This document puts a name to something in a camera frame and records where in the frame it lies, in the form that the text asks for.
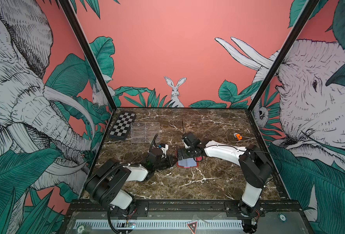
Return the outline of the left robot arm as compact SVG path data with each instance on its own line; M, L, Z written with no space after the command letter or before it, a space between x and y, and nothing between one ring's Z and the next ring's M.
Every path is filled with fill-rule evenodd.
M84 190L89 193L91 201L98 202L103 208L115 206L132 213L134 198L122 190L124 184L149 180L155 172L172 168L176 163L177 157L167 155L164 147L149 150L140 163L120 163L110 159L86 180Z

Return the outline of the white credit card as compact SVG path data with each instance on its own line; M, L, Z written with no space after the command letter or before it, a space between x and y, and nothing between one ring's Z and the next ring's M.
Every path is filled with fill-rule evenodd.
M183 168L191 168L191 167L197 167L197 162L193 158L184 159L184 160L179 160L177 162L177 165Z

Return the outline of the red leather card holder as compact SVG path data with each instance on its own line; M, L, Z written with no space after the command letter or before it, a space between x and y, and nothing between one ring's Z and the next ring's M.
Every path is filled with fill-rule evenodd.
M190 159L179 160L176 165L180 168L196 168L199 166L199 162L203 160L203 157L196 157Z

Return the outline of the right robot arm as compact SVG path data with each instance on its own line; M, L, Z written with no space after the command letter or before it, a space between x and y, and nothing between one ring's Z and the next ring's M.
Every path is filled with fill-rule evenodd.
M259 198L273 172L272 163L256 145L238 147L219 143L211 139L200 140L193 133L182 136L183 148L176 150L179 161L210 157L229 161L238 165L246 180L246 186L239 202L239 209L244 216L258 216Z

